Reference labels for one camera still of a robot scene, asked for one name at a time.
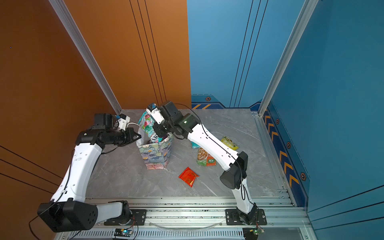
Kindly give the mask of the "floral paper gift bag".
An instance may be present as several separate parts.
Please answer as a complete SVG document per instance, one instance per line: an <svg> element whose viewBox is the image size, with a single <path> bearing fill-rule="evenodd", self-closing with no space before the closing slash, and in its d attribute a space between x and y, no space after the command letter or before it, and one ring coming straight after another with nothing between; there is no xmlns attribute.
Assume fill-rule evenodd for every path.
<svg viewBox="0 0 384 240"><path fill-rule="evenodd" d="M167 167L173 140L173 136L167 135L160 143L145 142L143 138L136 141L136 145L148 170L161 170Z"/></svg>

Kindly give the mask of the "green orange snack packet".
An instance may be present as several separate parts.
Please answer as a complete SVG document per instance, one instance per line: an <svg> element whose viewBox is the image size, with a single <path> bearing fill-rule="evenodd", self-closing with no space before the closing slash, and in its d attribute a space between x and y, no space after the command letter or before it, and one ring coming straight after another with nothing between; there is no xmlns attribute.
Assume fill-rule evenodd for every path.
<svg viewBox="0 0 384 240"><path fill-rule="evenodd" d="M217 164L216 160L203 148L199 148L197 164L204 167L211 167Z"/></svg>

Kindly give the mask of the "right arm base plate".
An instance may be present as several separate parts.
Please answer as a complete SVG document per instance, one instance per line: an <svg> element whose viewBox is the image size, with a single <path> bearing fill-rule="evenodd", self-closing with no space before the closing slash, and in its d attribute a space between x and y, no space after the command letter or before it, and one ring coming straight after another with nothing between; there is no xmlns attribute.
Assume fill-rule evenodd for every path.
<svg viewBox="0 0 384 240"><path fill-rule="evenodd" d="M267 217L263 209L256 209L249 214L244 214L238 209L226 209L226 224L228 226L266 226Z"/></svg>

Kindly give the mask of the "teal Fox's candy bag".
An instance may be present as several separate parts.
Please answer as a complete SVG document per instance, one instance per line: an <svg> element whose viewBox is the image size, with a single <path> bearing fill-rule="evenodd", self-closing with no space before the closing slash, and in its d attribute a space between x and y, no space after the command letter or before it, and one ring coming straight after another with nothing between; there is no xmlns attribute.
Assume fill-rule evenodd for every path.
<svg viewBox="0 0 384 240"><path fill-rule="evenodd" d="M160 143L163 138L159 137L154 130L154 124L156 122L151 117L150 114L144 112L138 122L139 125L139 134L142 135L142 138L145 142L149 143Z"/></svg>

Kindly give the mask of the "yellow snack packet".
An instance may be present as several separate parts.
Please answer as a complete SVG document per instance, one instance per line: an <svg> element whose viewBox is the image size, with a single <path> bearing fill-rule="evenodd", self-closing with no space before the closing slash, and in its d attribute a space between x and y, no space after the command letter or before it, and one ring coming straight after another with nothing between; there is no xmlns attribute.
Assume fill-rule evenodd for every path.
<svg viewBox="0 0 384 240"><path fill-rule="evenodd" d="M234 151L236 151L239 148L239 146L236 143L234 143L229 137L224 136L221 139L221 142L224 145L226 145L228 148L230 148L230 149L232 149Z"/></svg>

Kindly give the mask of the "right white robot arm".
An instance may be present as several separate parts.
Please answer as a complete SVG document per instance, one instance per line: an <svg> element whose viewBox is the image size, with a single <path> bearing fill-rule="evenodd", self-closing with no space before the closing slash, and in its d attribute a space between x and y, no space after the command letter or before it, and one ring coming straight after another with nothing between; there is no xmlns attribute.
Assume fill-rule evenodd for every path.
<svg viewBox="0 0 384 240"><path fill-rule="evenodd" d="M203 148L219 163L224 170L220 181L233 192L240 222L244 225L256 225L259 209L249 193L248 155L230 149L208 131L194 112L183 115L171 101L160 106L149 104L146 111L155 120L154 131L159 137L173 134L181 140L188 139Z"/></svg>

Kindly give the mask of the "teal snack packet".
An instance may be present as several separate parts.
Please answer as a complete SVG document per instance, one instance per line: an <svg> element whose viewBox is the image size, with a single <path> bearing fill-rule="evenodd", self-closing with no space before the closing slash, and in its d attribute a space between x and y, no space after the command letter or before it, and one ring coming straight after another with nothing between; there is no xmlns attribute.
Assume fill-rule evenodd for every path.
<svg viewBox="0 0 384 240"><path fill-rule="evenodd" d="M193 149L198 149L200 146L194 142L191 142L192 148Z"/></svg>

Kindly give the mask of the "red small snack packet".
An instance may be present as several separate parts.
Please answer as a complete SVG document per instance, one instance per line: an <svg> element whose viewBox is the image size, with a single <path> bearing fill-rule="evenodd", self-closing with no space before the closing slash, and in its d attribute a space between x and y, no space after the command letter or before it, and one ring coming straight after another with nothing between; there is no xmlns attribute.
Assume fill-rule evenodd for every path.
<svg viewBox="0 0 384 240"><path fill-rule="evenodd" d="M191 188L193 187L194 185L194 182L196 180L196 178L198 178L199 175L196 174L192 169L190 169L189 167L187 167L180 175L179 175L179 178L181 180L183 180L188 186L190 186Z"/></svg>

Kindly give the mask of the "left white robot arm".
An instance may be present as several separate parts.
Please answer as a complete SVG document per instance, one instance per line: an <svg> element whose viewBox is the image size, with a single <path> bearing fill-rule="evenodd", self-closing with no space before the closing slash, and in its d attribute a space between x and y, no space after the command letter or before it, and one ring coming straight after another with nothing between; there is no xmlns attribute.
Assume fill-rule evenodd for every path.
<svg viewBox="0 0 384 240"><path fill-rule="evenodd" d="M50 202L40 204L38 216L55 233L90 230L108 220L130 223L133 214L127 201L102 205L85 202L87 186L95 165L107 145L124 147L141 135L133 128L125 131L90 129L76 140L70 166Z"/></svg>

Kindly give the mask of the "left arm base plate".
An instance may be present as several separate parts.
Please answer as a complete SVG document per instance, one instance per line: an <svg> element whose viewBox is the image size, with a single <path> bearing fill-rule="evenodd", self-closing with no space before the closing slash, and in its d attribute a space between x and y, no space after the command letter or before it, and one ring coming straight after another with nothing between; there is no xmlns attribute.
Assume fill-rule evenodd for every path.
<svg viewBox="0 0 384 240"><path fill-rule="evenodd" d="M130 210L126 215L104 221L105 226L143 226L147 217L147 210Z"/></svg>

